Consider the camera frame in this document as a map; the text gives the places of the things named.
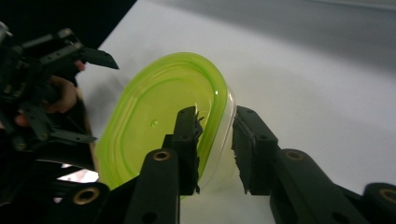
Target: plastic container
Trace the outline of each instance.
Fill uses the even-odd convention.
[[[229,149],[236,103],[216,66],[186,52],[150,64],[126,86],[95,149],[100,181],[114,189],[138,176],[146,155],[173,133],[177,112],[192,105],[205,117],[197,150],[198,184],[207,185]]]

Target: lime green plastic lid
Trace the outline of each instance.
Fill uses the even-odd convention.
[[[139,175],[146,155],[161,148],[177,112],[196,106],[204,132],[198,143],[202,175],[227,103],[216,66],[194,53],[175,53],[150,64],[124,89],[95,155],[100,181],[114,189]]]

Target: white surface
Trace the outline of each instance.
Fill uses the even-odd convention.
[[[330,179],[362,193],[396,184],[396,14],[312,1],[141,0],[102,46],[120,71],[78,76],[94,135],[122,88],[179,51],[214,63],[238,105],[255,110],[282,148],[308,153]],[[274,223],[268,197],[222,189],[181,204],[182,223]]]

